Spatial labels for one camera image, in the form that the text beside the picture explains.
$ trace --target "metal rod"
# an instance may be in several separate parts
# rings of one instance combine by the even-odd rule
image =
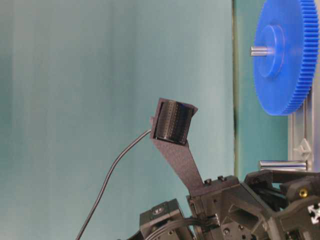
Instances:
[[[260,161],[260,169],[307,171],[306,161]]]
[[[270,51],[266,46],[252,46],[251,57],[265,57]]]

